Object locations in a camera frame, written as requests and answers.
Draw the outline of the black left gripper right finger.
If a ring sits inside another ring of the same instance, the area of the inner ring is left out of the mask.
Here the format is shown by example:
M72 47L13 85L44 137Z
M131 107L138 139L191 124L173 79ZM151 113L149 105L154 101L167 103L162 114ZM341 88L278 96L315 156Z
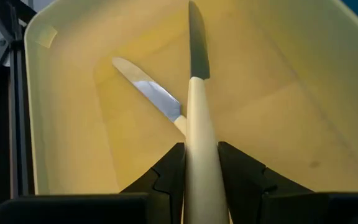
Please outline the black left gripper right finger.
M297 195L311 190L227 142L218 143L227 204L234 223L312 223Z

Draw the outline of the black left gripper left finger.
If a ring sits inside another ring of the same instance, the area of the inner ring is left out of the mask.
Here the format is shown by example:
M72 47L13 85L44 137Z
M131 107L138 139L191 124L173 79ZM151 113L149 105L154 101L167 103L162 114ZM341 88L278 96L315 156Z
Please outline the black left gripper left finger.
M179 142L122 190L120 198L134 208L141 223L180 223L184 184L185 145Z

